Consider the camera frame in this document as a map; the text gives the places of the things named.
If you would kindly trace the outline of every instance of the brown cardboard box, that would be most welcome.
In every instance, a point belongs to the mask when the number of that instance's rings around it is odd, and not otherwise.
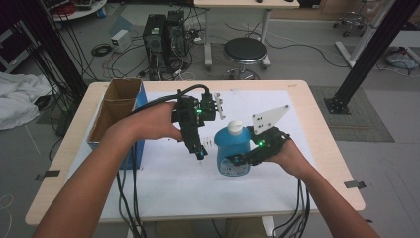
[[[127,117],[133,108],[135,108],[138,93],[143,93],[146,97],[140,79],[113,79],[111,81],[99,107],[92,129],[87,137],[87,143],[92,149],[95,149],[99,145],[108,128]],[[137,168],[140,167],[143,145],[143,140],[137,142],[136,153],[133,153],[137,158]],[[129,154],[126,158],[126,160],[129,160],[127,169],[132,167],[132,162],[130,162],[132,153]]]

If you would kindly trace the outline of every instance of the white cloth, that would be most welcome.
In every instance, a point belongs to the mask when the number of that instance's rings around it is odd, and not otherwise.
[[[34,102],[51,93],[47,79],[34,75],[0,72],[0,130],[30,122],[40,112]]]

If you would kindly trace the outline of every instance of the human arm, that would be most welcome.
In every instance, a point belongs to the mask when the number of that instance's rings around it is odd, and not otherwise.
[[[33,237],[91,237],[131,146],[141,139],[182,140],[180,131],[171,123],[174,105],[161,103],[110,127],[55,198]]]
[[[269,159],[301,179],[309,190],[333,237],[379,237],[362,217],[312,167],[292,140]]]

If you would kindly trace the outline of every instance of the stool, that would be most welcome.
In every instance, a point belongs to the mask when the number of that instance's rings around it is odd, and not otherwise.
[[[225,44],[223,53],[227,59],[239,64],[239,68],[226,71],[225,79],[260,79],[256,73],[245,69],[245,65],[259,63],[265,59],[267,49],[264,43],[253,38],[235,38]]]
[[[362,10],[365,7],[367,2],[378,2],[380,0],[362,0],[356,12],[347,12],[344,17],[339,18],[339,20],[334,23],[333,27],[338,28],[340,23],[346,25],[347,30],[343,33],[343,37],[347,37],[350,34],[350,31],[353,28],[361,29],[361,36],[365,32],[366,27],[368,26],[368,18],[362,14]]]

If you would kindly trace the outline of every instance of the white bottle cap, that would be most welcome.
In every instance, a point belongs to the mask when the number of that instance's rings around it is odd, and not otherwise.
[[[228,131],[229,134],[233,135],[233,136],[237,136],[239,134],[241,134],[243,129],[242,126],[242,121],[241,120],[234,120],[229,122],[228,124]]]

